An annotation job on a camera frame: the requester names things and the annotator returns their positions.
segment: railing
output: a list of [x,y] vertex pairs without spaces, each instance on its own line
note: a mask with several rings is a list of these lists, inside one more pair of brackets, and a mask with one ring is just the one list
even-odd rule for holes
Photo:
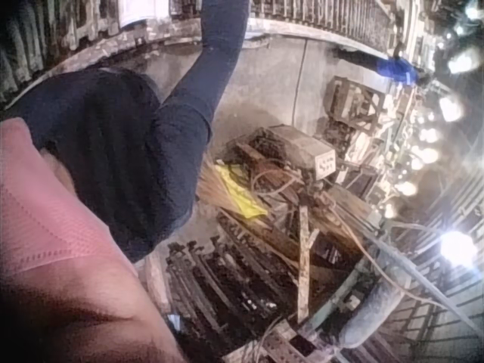
[[[0,105],[82,51],[70,62],[77,62],[75,69],[145,42],[200,36],[194,20],[200,8],[201,0],[172,0],[171,22],[154,27],[143,23],[133,32],[119,29],[117,0],[24,0],[19,11],[0,25],[5,34],[0,38]],[[323,39],[315,31],[326,32],[381,52],[389,41],[389,18],[376,0],[253,0],[254,19],[296,24],[303,27],[298,36]]]

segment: broom bristles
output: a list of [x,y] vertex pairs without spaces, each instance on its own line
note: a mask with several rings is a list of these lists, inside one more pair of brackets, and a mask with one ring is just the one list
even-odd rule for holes
[[227,187],[215,168],[212,158],[204,154],[200,177],[198,178],[197,196],[205,203],[240,213],[240,209],[228,193]]

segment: ceiling light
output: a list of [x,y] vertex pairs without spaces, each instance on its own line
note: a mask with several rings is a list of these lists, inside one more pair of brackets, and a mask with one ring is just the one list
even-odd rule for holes
[[440,253],[452,264],[471,267],[477,247],[472,238],[459,232],[448,232],[440,237]]
[[387,218],[387,219],[395,218],[396,217],[395,207],[390,203],[385,205],[385,214],[384,215],[385,215],[385,218]]
[[442,115],[448,123],[457,121],[464,115],[464,110],[457,96],[449,95],[440,98],[439,105]]
[[397,191],[399,191],[403,195],[406,195],[407,197],[410,197],[411,195],[415,195],[417,193],[417,187],[415,186],[415,184],[410,183],[409,181],[404,181],[401,184],[397,184],[395,188]]
[[433,144],[439,140],[439,135],[436,129],[423,129],[420,131],[420,140]]
[[415,158],[411,161],[411,168],[413,170],[421,170],[423,167],[424,163],[422,163],[420,159]]
[[448,68],[453,74],[463,73],[475,70],[481,63],[481,51],[477,47],[469,47],[452,57],[448,62]]
[[426,149],[423,149],[419,153],[419,156],[425,164],[432,164],[439,159],[439,152],[435,149],[428,147]]
[[466,15],[470,20],[478,20],[482,17],[482,10],[479,10],[476,5],[471,5],[466,8]]
[[461,36],[462,34],[464,34],[464,28],[462,26],[458,25],[455,28],[455,32],[457,33],[458,36]]

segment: yellow plastic bag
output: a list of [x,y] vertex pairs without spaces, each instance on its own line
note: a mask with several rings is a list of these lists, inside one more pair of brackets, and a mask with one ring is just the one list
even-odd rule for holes
[[[240,209],[240,214],[244,218],[253,218],[257,216],[267,216],[268,212],[262,208],[246,188],[237,184],[230,176],[230,170],[226,165],[216,165],[217,172],[227,187],[228,193]],[[238,166],[232,166],[232,171],[237,170]]]

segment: raised arm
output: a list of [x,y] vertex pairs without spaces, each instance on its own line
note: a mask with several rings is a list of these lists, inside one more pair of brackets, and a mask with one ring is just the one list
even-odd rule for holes
[[149,146],[157,161],[161,238],[189,217],[210,123],[244,41],[248,0],[203,0],[203,50],[157,111]]

